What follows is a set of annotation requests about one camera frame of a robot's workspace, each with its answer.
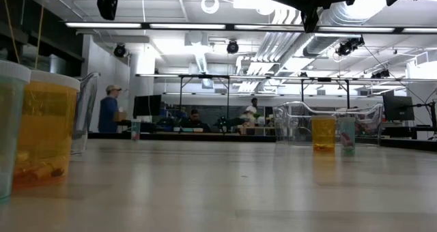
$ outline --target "computer monitor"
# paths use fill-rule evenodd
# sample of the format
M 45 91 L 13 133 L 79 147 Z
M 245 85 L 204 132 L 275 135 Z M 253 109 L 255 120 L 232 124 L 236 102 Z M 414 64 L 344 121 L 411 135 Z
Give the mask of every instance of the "computer monitor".
M 161 95 L 157 96 L 135 96 L 134 119 L 137 116 L 159 116 L 161 106 Z
M 414 120 L 410 96 L 383 96 L 385 118 L 388 121 Z

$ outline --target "blue shirt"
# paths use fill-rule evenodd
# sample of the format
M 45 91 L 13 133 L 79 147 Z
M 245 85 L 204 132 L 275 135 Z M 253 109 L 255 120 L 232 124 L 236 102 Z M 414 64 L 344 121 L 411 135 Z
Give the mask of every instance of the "blue shirt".
M 117 133 L 117 122 L 114 121 L 117 111 L 117 99 L 107 96 L 100 101 L 98 117 L 98 131 L 100 133 Z

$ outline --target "yellow cable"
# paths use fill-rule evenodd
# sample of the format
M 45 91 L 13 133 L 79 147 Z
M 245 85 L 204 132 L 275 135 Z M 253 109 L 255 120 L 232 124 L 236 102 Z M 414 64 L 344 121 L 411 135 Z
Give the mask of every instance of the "yellow cable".
M 14 45 L 16 60 L 18 63 L 20 63 L 20 56 L 18 56 L 18 50 L 17 50 L 16 44 L 15 44 L 14 30 L 12 28 L 11 17 L 9 15 L 8 0 L 4 0 L 4 1 L 5 1 L 5 7 L 6 7 L 6 15 L 8 16 L 9 30 L 11 31 L 12 44 Z
M 38 45 L 36 47 L 35 70 L 38 69 L 38 57 L 40 56 L 40 42 L 41 42 L 41 31 L 42 31 L 42 19 L 43 19 L 43 17 L 44 17 L 44 4 L 41 5 L 40 30 L 38 32 Z

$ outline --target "box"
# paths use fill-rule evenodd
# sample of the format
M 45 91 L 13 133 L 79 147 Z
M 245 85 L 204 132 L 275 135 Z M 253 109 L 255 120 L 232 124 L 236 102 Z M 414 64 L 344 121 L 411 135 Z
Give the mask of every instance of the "box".
M 127 118 L 126 112 L 116 112 L 115 116 L 114 116 L 114 121 L 120 122 L 120 121 L 126 120 L 126 118 Z

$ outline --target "baseball cap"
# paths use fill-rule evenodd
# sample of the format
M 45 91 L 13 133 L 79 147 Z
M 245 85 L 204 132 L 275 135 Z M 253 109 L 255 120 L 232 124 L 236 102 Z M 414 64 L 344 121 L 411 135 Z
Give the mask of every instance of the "baseball cap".
M 109 86 L 107 87 L 107 91 L 112 91 L 112 90 L 121 91 L 122 88 L 121 88 L 120 86 L 118 86 L 118 85 L 109 85 Z

